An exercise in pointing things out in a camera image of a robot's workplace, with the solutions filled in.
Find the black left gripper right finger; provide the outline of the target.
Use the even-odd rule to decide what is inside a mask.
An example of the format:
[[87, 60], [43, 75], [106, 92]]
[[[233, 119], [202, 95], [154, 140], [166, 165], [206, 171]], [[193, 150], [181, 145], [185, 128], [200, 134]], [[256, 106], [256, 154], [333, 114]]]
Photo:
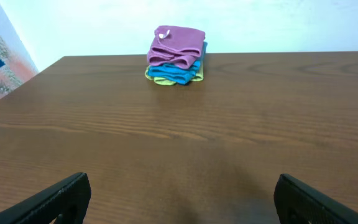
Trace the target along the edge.
[[358, 213], [289, 174], [273, 194], [281, 224], [358, 224]]

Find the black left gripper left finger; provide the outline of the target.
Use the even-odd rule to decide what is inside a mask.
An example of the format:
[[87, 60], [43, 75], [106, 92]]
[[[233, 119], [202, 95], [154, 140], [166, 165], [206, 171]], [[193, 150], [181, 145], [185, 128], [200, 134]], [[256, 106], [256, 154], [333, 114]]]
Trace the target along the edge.
[[88, 176], [78, 172], [0, 212], [0, 223], [82, 224], [90, 198]]

